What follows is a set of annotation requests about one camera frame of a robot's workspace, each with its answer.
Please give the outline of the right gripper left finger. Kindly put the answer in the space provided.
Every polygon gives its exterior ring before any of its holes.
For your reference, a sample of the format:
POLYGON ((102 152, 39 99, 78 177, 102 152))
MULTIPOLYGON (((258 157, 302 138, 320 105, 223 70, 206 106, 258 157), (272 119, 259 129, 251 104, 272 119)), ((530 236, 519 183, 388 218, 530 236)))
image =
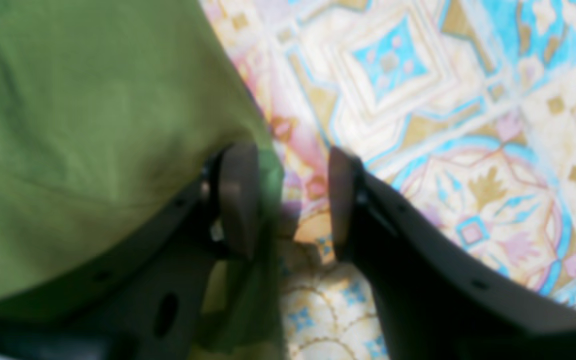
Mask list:
POLYGON ((259 165, 226 146, 126 240, 0 300, 0 360, 185 360, 215 265, 254 257, 259 165))

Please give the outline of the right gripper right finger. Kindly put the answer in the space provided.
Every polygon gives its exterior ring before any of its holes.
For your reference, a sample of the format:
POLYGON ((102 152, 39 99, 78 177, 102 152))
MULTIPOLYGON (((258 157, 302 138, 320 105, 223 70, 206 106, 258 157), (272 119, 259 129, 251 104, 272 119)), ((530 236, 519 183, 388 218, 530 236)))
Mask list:
POLYGON ((368 281, 392 360, 576 360, 576 310, 473 259, 353 153, 330 150, 327 180, 334 255, 368 281))

